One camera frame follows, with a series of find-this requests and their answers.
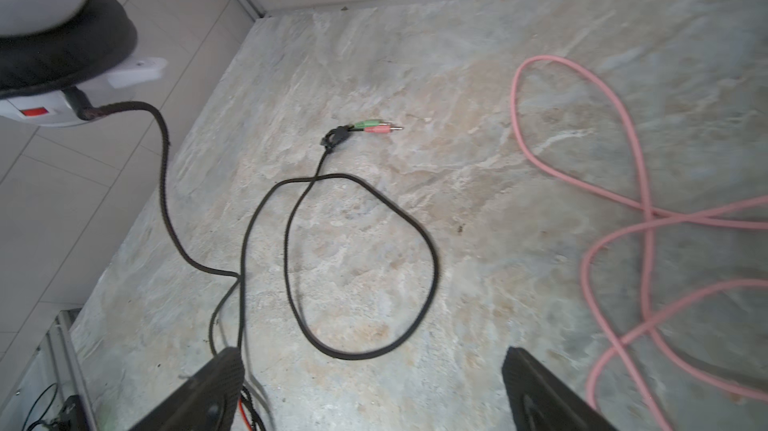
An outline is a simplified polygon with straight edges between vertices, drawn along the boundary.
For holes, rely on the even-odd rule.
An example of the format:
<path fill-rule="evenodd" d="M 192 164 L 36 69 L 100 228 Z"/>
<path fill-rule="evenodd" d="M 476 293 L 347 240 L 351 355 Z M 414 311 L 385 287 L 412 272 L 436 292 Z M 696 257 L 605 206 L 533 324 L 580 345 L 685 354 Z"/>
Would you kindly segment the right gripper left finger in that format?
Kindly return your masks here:
<path fill-rule="evenodd" d="M 230 430 L 244 377 L 240 350 L 227 347 L 132 430 Z"/>

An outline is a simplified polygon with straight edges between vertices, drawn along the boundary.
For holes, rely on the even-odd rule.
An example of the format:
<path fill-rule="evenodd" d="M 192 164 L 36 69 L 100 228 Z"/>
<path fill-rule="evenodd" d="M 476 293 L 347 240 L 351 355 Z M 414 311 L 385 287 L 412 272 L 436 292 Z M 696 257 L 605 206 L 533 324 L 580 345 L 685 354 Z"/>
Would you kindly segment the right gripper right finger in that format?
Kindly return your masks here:
<path fill-rule="evenodd" d="M 501 374 L 517 430 L 616 431 L 523 348 L 507 350 Z"/>

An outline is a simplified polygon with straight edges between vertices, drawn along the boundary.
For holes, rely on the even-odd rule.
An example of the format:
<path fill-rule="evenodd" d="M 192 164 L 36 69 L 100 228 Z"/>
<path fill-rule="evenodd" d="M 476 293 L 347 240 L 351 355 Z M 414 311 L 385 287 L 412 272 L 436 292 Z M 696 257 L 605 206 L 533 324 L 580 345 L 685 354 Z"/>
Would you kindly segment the white black headphones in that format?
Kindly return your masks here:
<path fill-rule="evenodd" d="M 132 110 L 168 64 L 136 54 L 138 31 L 118 0 L 1 0 L 1 114 L 70 127 Z"/>

